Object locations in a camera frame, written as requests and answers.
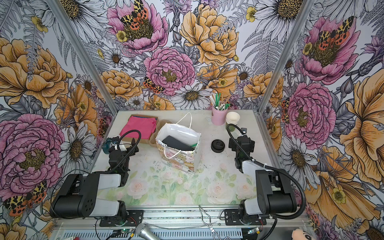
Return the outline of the white patterned paper gift bag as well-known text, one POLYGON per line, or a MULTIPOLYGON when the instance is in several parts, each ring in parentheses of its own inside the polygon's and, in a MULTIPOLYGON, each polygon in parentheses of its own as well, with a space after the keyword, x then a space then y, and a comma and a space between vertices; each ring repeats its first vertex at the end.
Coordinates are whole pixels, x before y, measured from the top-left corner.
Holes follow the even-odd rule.
POLYGON ((163 160, 172 167, 194 174, 201 159, 202 134, 192 129, 193 117, 187 113, 177 123, 164 124, 156 136, 163 160))

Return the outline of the stack of pulp carriers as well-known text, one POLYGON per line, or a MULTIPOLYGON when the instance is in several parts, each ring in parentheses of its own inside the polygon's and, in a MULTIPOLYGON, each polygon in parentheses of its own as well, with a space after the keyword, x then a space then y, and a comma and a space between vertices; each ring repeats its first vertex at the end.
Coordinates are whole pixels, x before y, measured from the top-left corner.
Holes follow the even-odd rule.
POLYGON ((154 148, 155 148, 155 147, 157 146, 157 144, 156 144, 156 137, 157 137, 157 135, 158 135, 160 129, 161 129, 165 124, 171 124, 171 122, 168 121, 168 120, 159 120, 159 121, 157 121, 155 131, 154 131, 154 133, 152 133, 152 135, 151 135, 151 137, 150 137, 150 139, 149 139, 149 145, 150 145, 151 147, 154 147, 154 148))

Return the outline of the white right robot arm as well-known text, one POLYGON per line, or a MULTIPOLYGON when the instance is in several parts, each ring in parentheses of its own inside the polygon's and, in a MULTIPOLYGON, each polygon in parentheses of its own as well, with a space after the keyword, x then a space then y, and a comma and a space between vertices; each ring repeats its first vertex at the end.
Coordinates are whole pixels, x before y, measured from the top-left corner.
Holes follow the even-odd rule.
POLYGON ((242 200, 239 205, 239 220, 250 224, 253 218, 293 220, 305 211, 306 196, 303 187, 283 169, 263 164, 251 157, 255 141, 241 128, 227 124, 230 136, 229 148, 236 153, 235 167, 255 179, 257 196, 242 200))

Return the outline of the green straws bundle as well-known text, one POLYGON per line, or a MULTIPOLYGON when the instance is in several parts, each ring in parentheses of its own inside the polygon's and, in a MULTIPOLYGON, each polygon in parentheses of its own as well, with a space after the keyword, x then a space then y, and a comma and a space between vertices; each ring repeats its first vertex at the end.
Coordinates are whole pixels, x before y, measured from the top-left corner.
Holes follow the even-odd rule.
POLYGON ((224 111, 230 108, 231 104, 224 101, 221 93, 213 93, 209 96, 211 104, 214 109, 224 111))

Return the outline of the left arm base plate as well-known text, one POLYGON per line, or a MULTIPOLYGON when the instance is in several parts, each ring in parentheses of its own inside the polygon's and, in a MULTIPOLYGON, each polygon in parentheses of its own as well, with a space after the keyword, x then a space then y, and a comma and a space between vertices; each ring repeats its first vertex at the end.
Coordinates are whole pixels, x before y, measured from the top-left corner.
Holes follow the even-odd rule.
POLYGON ((127 210, 123 216, 102 218, 100 227, 136 227, 143 220, 143 210, 127 210))

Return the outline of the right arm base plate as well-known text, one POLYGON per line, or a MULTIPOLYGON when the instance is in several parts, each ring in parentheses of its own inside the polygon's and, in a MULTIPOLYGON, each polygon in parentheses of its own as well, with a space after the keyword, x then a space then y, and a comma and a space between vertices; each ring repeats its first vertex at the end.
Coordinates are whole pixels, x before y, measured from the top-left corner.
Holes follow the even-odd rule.
POLYGON ((226 226, 261 226, 267 224, 265 218, 261 218, 259 215, 248 215, 240 209, 225 209, 224 221, 226 226))

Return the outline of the black paper napkin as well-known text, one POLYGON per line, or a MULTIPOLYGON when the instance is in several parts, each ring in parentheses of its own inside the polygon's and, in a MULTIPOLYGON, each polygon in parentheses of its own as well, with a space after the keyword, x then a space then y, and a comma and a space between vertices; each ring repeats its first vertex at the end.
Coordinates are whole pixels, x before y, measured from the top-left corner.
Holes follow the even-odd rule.
POLYGON ((162 142, 167 145, 169 148, 173 148, 181 151, 193 151, 195 148, 175 139, 174 137, 167 136, 162 140, 162 142))

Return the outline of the stack of paper cups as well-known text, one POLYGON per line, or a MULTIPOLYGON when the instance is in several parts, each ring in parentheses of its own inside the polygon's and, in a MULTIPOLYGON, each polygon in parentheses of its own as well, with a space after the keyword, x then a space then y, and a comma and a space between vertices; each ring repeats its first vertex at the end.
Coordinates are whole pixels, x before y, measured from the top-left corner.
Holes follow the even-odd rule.
POLYGON ((226 115, 226 125, 233 124, 237 125, 240 121, 241 116, 236 112, 228 112, 226 115))

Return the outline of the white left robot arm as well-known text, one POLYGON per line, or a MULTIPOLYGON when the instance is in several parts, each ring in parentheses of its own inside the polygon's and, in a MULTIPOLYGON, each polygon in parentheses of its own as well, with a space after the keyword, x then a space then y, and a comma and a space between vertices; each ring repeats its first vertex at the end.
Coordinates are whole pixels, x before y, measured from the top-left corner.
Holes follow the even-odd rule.
POLYGON ((109 165, 106 171, 89 174, 68 174, 53 199, 50 216, 61 219, 98 218, 101 222, 122 226, 129 219, 123 201, 98 198, 98 191, 126 185, 129 178, 129 161, 138 151, 141 132, 130 130, 109 148, 109 165))

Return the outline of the silver microphone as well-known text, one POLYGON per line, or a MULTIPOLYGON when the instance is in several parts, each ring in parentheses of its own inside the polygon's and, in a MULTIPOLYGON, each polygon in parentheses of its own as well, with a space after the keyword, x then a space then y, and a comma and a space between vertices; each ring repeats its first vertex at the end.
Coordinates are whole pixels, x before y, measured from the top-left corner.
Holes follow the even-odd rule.
POLYGON ((136 227, 136 233, 144 240, 160 240, 149 228, 147 224, 140 223, 136 227))

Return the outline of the pink plush toy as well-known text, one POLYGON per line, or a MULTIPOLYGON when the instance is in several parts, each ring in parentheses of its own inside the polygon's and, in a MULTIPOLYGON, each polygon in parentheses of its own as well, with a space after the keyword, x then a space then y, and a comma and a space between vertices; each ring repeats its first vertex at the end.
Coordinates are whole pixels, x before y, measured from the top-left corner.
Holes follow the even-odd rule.
POLYGON ((292 240, 316 240, 312 235, 308 232, 296 229, 292 232, 292 240))

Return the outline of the pink straw holder cup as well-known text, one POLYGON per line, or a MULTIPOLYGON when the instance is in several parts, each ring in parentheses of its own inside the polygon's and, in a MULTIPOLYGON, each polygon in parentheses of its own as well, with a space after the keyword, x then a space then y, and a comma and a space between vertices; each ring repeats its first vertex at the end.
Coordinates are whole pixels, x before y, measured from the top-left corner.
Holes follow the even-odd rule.
POLYGON ((215 108, 212 109, 212 123, 215 126, 222 126, 226 122, 226 116, 228 113, 228 109, 225 110, 217 110, 215 108))

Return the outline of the teal alarm clock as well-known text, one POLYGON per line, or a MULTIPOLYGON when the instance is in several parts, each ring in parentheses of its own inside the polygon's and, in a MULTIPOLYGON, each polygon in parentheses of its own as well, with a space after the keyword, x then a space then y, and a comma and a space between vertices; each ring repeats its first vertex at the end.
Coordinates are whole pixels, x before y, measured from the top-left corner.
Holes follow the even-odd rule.
POLYGON ((109 149, 116 143, 116 140, 113 138, 107 138, 102 144, 103 152, 108 155, 109 149))

